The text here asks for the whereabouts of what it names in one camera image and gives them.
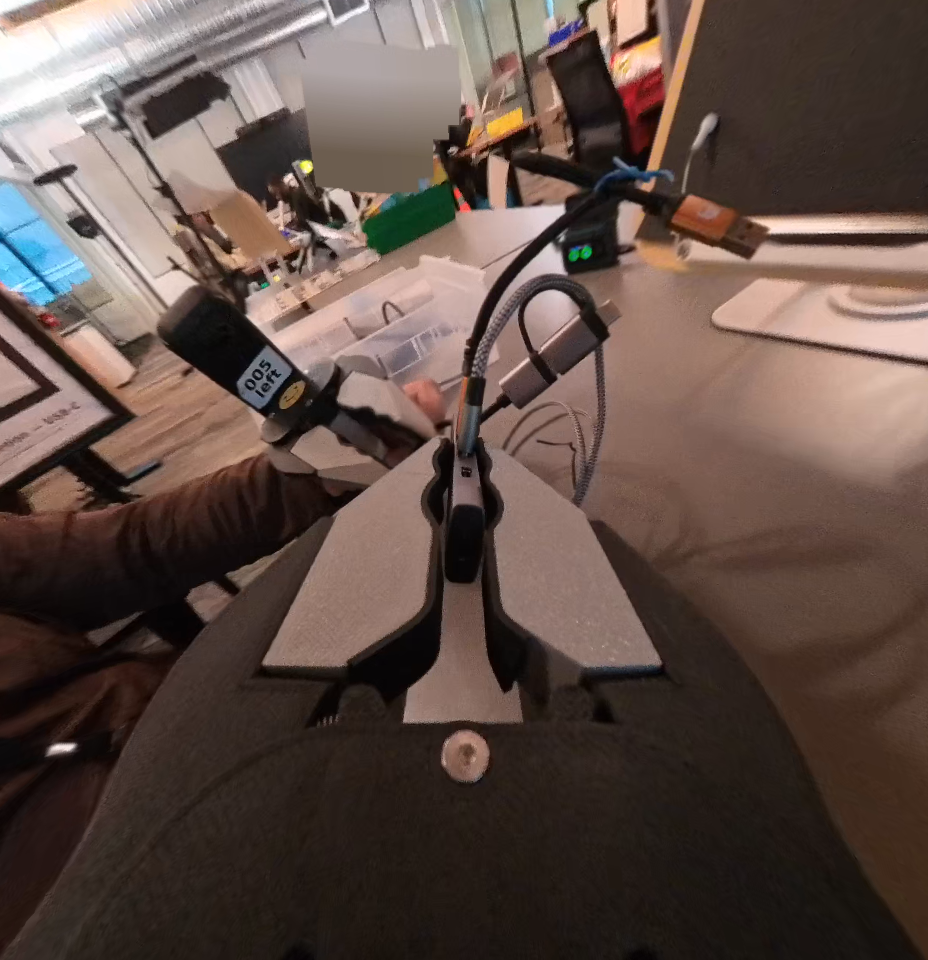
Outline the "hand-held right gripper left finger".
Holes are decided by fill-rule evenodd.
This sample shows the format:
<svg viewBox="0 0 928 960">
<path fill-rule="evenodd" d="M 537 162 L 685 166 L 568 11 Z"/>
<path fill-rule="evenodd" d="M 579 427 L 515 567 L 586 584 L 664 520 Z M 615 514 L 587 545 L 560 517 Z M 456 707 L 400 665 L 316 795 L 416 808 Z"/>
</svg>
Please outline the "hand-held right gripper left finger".
<svg viewBox="0 0 928 960">
<path fill-rule="evenodd" d="M 434 438 L 338 511 L 261 671 L 402 694 L 433 666 L 449 441 Z"/>
</svg>

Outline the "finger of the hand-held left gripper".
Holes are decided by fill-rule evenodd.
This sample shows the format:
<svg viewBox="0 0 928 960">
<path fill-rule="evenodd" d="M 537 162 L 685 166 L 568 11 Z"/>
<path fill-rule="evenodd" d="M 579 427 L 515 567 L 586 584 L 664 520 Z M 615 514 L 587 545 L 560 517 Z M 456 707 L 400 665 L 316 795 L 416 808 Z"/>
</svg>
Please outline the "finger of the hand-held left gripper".
<svg viewBox="0 0 928 960">
<path fill-rule="evenodd" d="M 402 460 L 437 437 L 430 416 L 390 379 L 340 368 L 332 432 L 373 460 Z"/>
<path fill-rule="evenodd" d="M 377 481 L 377 462 L 339 438 L 271 442 L 269 458 L 281 473 L 314 479 L 328 492 L 361 492 Z"/>
</svg>

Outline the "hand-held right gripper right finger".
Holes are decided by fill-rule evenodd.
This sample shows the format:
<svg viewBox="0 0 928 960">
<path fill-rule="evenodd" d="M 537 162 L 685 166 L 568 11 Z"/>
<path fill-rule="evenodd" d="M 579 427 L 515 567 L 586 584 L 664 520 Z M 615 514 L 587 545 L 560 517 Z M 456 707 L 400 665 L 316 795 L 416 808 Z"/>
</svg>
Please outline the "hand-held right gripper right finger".
<svg viewBox="0 0 928 960">
<path fill-rule="evenodd" d="M 504 691 L 653 676 L 651 641 L 586 514 L 497 449 L 482 454 L 492 522 L 482 563 L 484 630 Z"/>
</svg>

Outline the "black usb-c port connector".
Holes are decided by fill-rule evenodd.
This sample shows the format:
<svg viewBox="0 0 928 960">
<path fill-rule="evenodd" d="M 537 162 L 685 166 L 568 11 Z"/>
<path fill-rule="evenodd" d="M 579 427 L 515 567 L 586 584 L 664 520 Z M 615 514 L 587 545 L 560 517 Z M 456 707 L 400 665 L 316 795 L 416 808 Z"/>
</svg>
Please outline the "black usb-c port connector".
<svg viewBox="0 0 928 960">
<path fill-rule="evenodd" d="M 476 454 L 456 456 L 447 486 L 444 518 L 444 572 L 447 582 L 469 584 L 480 570 L 486 507 Z"/>
</svg>

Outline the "grey usb adapter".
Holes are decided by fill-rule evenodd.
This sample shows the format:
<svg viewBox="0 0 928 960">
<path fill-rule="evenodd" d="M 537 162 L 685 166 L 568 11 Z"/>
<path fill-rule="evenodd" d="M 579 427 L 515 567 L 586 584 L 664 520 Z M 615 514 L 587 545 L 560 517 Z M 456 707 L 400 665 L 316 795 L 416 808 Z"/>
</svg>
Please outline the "grey usb adapter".
<svg viewBox="0 0 928 960">
<path fill-rule="evenodd" d="M 591 354 L 600 352 L 620 316 L 618 306 L 609 299 L 581 308 L 541 347 L 530 349 L 499 382 L 505 405 L 523 409 Z"/>
</svg>

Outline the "person's left hand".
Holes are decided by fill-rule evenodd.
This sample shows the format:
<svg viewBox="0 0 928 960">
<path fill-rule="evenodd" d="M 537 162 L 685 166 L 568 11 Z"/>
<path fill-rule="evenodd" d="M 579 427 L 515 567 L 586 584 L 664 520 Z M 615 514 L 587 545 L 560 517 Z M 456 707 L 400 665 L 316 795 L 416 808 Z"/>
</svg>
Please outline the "person's left hand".
<svg viewBox="0 0 928 960">
<path fill-rule="evenodd" d="M 411 381 L 402 387 L 404 394 L 430 419 L 434 426 L 446 418 L 446 400 L 440 385 L 430 378 Z"/>
</svg>

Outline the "clear plastic bin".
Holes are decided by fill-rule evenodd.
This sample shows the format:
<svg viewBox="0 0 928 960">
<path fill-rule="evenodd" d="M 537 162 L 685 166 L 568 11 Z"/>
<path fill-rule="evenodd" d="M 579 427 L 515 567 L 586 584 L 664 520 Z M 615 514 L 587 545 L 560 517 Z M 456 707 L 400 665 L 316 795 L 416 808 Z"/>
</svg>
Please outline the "clear plastic bin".
<svg viewBox="0 0 928 960">
<path fill-rule="evenodd" d="M 403 386 L 460 382 L 462 356 L 487 294 L 485 271 L 422 256 L 301 318 L 274 321 L 271 342 L 300 369 L 323 359 L 367 358 Z"/>
</svg>

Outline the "white trash bin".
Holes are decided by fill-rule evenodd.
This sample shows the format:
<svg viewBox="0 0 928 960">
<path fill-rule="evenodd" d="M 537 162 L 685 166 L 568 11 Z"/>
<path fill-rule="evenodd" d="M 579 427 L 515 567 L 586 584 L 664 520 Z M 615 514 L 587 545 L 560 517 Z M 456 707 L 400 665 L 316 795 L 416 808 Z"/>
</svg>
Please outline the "white trash bin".
<svg viewBox="0 0 928 960">
<path fill-rule="evenodd" d="M 60 339 L 75 361 L 108 389 L 120 389 L 134 380 L 134 365 L 93 325 L 75 325 L 64 330 Z"/>
</svg>

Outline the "cardboard sheet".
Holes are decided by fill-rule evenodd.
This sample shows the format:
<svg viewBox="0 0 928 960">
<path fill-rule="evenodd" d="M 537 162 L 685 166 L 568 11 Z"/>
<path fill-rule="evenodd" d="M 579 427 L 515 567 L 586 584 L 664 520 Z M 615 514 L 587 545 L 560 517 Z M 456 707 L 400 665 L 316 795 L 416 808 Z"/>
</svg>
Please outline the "cardboard sheet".
<svg viewBox="0 0 928 960">
<path fill-rule="evenodd" d="M 221 196 L 208 212 L 249 264 L 289 258 L 297 250 L 259 203 L 243 190 Z"/>
</svg>

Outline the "black tripod stand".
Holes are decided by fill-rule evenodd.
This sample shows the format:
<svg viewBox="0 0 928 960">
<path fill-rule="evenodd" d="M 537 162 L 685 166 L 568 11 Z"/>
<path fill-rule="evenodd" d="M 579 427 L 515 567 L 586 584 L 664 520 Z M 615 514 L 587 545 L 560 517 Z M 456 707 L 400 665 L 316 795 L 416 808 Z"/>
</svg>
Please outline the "black tripod stand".
<svg viewBox="0 0 928 960">
<path fill-rule="evenodd" d="M 112 83 L 109 89 L 107 88 L 103 92 L 95 92 L 92 99 L 104 111 L 110 127 L 122 135 L 139 155 L 146 171 L 151 176 L 151 186 L 161 198 L 170 204 L 175 221 L 193 235 L 194 243 L 203 252 L 203 258 L 197 258 L 194 261 L 203 281 L 207 285 L 220 289 L 226 299 L 236 306 L 244 307 L 245 297 L 241 282 L 234 278 L 231 270 L 225 269 L 210 246 L 207 245 L 206 229 L 195 222 L 193 216 L 187 212 L 173 186 L 160 171 L 157 163 L 138 138 L 133 125 L 129 122 L 122 88 Z"/>
</svg>

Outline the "window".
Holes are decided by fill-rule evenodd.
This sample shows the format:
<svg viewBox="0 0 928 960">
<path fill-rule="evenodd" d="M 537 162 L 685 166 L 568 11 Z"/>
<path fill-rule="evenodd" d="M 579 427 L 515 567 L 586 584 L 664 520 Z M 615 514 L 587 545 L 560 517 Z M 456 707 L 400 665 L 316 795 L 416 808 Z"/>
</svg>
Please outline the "window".
<svg viewBox="0 0 928 960">
<path fill-rule="evenodd" d="M 91 279 L 83 260 L 26 198 L 0 183 L 0 283 L 46 307 Z"/>
</svg>

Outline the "black hanging screen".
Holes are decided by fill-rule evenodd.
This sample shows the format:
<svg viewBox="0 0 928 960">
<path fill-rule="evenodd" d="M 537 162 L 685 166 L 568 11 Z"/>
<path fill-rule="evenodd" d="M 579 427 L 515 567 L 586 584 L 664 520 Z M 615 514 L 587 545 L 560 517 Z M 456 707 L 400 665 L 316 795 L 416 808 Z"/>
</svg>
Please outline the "black hanging screen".
<svg viewBox="0 0 928 960">
<path fill-rule="evenodd" d="M 208 71 L 183 78 L 178 84 L 150 96 L 141 104 L 142 124 L 158 139 L 230 97 L 230 85 Z"/>
</svg>

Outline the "blue twist tie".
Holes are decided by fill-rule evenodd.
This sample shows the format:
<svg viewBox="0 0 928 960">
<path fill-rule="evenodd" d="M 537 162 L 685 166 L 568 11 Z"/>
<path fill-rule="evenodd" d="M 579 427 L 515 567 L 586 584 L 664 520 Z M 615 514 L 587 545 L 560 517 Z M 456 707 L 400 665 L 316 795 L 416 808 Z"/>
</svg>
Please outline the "blue twist tie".
<svg viewBox="0 0 928 960">
<path fill-rule="evenodd" d="M 612 188 L 624 185 L 647 186 L 656 181 L 663 180 L 667 184 L 673 184 L 674 174 L 666 169 L 645 170 L 638 166 L 625 162 L 621 157 L 613 158 L 613 168 L 603 174 L 601 178 L 592 187 L 592 191 L 597 194 L 607 194 Z"/>
</svg>

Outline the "black office chair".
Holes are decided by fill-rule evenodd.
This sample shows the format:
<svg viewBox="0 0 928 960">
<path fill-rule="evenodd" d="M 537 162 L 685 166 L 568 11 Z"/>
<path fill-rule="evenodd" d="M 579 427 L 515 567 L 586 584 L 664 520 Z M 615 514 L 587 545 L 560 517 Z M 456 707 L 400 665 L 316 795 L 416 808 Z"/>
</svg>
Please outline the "black office chair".
<svg viewBox="0 0 928 960">
<path fill-rule="evenodd" d="M 550 49 L 545 59 L 570 131 L 572 159 L 594 174 L 633 164 L 624 104 L 604 58 L 599 34 L 583 30 Z"/>
</svg>

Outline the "red tool cart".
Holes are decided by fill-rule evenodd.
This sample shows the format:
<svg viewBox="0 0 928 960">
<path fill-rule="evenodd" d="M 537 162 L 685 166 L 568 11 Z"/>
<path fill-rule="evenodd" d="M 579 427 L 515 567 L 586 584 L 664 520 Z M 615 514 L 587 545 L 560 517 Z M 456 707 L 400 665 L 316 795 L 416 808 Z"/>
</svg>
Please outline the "red tool cart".
<svg viewBox="0 0 928 960">
<path fill-rule="evenodd" d="M 617 50 L 611 76 L 623 103 L 634 154 L 649 152 L 665 100 L 662 42 L 659 36 Z"/>
</svg>

